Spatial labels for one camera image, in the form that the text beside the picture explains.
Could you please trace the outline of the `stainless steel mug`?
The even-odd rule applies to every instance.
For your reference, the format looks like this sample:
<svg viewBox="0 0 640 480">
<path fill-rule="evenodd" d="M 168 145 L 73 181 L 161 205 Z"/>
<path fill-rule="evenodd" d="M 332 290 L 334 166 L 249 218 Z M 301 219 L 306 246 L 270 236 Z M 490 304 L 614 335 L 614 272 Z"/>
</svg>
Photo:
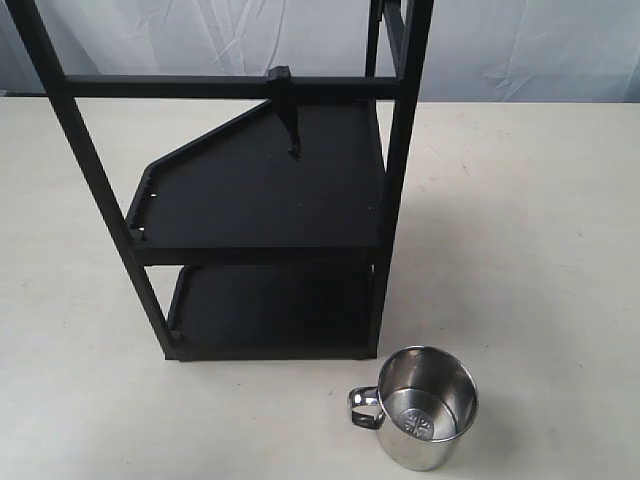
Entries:
<svg viewBox="0 0 640 480">
<path fill-rule="evenodd" d="M 385 453 L 412 471 L 445 465 L 479 410 L 469 370 L 432 346 L 396 351 L 377 383 L 352 389 L 347 402 L 351 423 L 373 431 Z"/>
</svg>

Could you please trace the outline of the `black metal rack frame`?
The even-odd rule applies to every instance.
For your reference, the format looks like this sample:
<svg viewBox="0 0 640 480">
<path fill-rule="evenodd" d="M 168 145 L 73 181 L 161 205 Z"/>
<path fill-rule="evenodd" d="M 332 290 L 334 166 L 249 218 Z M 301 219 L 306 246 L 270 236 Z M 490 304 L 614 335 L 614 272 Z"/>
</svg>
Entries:
<svg viewBox="0 0 640 480">
<path fill-rule="evenodd" d="M 8 10 L 166 359 L 376 356 L 432 2 L 371 3 L 362 75 L 291 74 L 298 161 L 267 73 L 69 75 L 37 5 Z M 81 98 L 254 105 L 150 163 L 122 211 Z"/>
</svg>

